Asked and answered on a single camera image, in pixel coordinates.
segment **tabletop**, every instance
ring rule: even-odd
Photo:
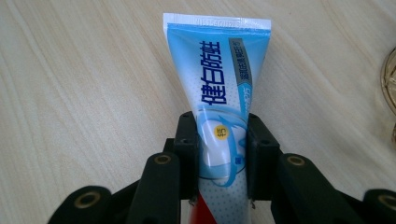
[[[396,190],[396,117],[380,71],[394,0],[0,1],[0,223],[46,223],[88,185],[116,192],[190,110],[163,13],[263,18],[272,36],[251,112],[284,152],[357,199]],[[182,203],[182,223],[189,206]],[[257,202],[252,223],[273,223]]]

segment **wooden table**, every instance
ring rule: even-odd
[[[46,223],[87,185],[124,188],[175,135],[190,109],[164,12],[271,19],[252,113],[337,189],[396,190],[396,117],[379,79],[395,11],[394,0],[0,1],[0,223]],[[274,222],[256,206],[253,223]]]

